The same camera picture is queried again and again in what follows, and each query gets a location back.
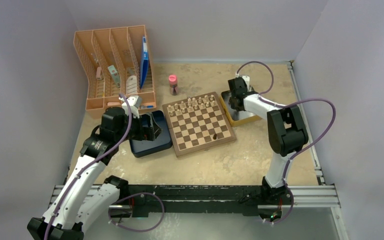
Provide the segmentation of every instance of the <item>white wall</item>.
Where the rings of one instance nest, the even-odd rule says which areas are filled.
[[[65,0],[80,30],[146,25],[155,61],[295,59],[327,0]]]
[[[384,239],[384,1],[330,0],[296,58],[303,98],[325,97],[337,121],[316,146],[352,240]],[[305,106],[314,136],[330,119]]]
[[[0,0],[0,239],[30,239],[67,174],[87,92],[76,30],[63,0]]]

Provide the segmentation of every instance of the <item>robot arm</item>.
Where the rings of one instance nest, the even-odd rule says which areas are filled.
[[[273,157],[263,179],[263,186],[278,189],[285,185],[284,178],[287,178],[291,168],[291,164],[288,164],[289,158],[308,142],[308,133],[298,106],[286,107],[263,98],[257,92],[249,91],[249,82],[248,76],[228,81],[231,92],[229,104],[234,110],[251,112],[267,120],[268,140],[273,149]]]
[[[74,171],[58,198],[43,214],[42,218],[34,217],[27,225],[33,239],[44,239],[44,230],[52,216],[54,219],[48,235],[49,240],[83,239],[84,232],[103,211],[108,209],[109,205],[126,197],[121,196],[120,189],[127,187],[129,183],[119,178],[112,179],[110,177],[91,199],[84,202],[95,180],[118,152],[118,147],[100,161],[90,165],[81,175],[78,173],[115,146],[125,134],[128,127],[128,116],[125,113],[127,104],[129,104],[132,113],[132,122],[127,139],[153,141],[158,137],[162,130],[154,122],[152,114],[139,115],[138,108],[141,102],[142,99],[135,95],[130,96],[127,102],[123,101],[121,107],[106,109],[102,115],[101,124],[96,126],[90,137],[83,142]],[[56,205],[63,196],[65,198],[62,200],[58,214],[55,215]]]

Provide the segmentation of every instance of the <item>orange desk organizer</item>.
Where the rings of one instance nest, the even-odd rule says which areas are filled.
[[[142,98],[140,114],[153,112],[157,108],[154,62],[150,40],[144,25],[77,31],[74,34],[74,48],[86,73],[88,92],[86,112],[98,119],[112,106],[121,106],[119,93],[126,93],[126,80],[135,75],[140,81],[139,61],[142,55],[142,37],[146,37],[149,54],[149,69],[142,89],[137,84],[137,93]],[[114,65],[120,74],[121,86],[111,79],[108,67]],[[101,68],[102,80],[97,79],[97,69]]]

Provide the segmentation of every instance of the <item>pink bottle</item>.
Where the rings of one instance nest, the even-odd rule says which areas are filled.
[[[168,76],[168,83],[170,83],[170,94],[177,95],[179,93],[178,77],[174,74]]]

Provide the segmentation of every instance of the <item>pink cap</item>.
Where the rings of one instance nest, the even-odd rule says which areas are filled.
[[[170,85],[178,84],[178,77],[174,74],[170,75],[168,76],[168,82],[170,83]]]

